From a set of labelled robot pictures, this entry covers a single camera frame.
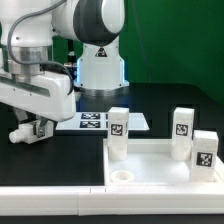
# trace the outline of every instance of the white tray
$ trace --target white tray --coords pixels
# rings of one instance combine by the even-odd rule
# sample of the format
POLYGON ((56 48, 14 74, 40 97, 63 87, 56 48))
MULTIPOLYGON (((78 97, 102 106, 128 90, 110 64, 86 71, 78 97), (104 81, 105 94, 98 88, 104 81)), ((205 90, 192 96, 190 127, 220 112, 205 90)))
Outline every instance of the white tray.
MULTIPOLYGON (((169 139, 129 139, 128 156, 116 162, 108 158, 107 140, 104 140, 104 178, 106 186, 113 185, 175 185, 192 184, 189 181, 191 161, 181 162, 171 158, 169 139), (112 173, 122 171, 122 178, 112 181, 112 173), (125 171, 133 174, 132 182, 125 181, 125 171)), ((217 157, 214 183, 223 183, 223 164, 217 157)))

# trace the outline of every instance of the green background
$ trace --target green background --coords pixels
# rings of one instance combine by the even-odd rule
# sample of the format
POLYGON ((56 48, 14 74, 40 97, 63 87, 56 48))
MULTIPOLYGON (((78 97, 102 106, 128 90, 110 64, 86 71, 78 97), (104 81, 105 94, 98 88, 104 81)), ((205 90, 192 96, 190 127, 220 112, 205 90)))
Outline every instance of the green background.
MULTIPOLYGON (((120 55, 129 82, 193 84, 224 105, 224 0, 125 0, 120 55)), ((78 56, 82 45, 75 42, 78 56)), ((54 38, 54 58, 67 43, 54 38)))

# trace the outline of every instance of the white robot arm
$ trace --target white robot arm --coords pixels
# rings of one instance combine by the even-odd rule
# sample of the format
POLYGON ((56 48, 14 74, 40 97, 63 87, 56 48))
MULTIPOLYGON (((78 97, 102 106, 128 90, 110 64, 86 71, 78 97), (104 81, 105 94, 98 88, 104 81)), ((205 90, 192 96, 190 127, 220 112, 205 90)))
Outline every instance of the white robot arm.
POLYGON ((0 5, 0 102, 45 119, 70 119, 75 114, 73 83, 63 66, 49 62, 53 33, 107 45, 122 29, 123 0, 0 0, 0 5), (46 71, 46 65, 68 76, 46 71))

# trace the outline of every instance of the white box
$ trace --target white box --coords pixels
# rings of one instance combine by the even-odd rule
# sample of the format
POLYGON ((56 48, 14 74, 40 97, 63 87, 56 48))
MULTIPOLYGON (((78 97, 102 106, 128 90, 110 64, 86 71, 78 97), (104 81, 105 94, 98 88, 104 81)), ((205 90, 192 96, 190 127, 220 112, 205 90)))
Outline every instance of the white box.
POLYGON ((108 148, 111 160, 127 157, 129 109, 112 107, 108 112, 108 148))
POLYGON ((171 157, 175 160, 190 159, 193 121, 194 109, 177 107, 174 111, 171 157))
POLYGON ((190 172, 191 180, 214 181, 218 142, 216 132, 194 132, 190 172))

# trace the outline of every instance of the table surface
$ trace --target table surface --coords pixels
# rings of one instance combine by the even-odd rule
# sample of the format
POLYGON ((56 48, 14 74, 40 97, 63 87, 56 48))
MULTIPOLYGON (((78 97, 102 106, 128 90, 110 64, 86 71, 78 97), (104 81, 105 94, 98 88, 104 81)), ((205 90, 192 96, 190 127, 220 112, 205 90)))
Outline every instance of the table surface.
MULTIPOLYGON (((176 107, 195 109, 194 129, 216 131, 218 156, 224 161, 224 107, 200 89, 185 84, 132 84, 129 92, 113 97, 82 96, 79 112, 108 112, 113 106, 141 112, 147 132, 130 132, 130 138, 171 138, 176 107)), ((0 104, 0 186, 104 185, 103 138, 106 132, 55 132, 53 138, 32 145, 11 144, 9 132, 17 128, 12 108, 0 104)), ((0 217, 0 223, 223 223, 224 215, 148 215, 94 217, 0 217)))

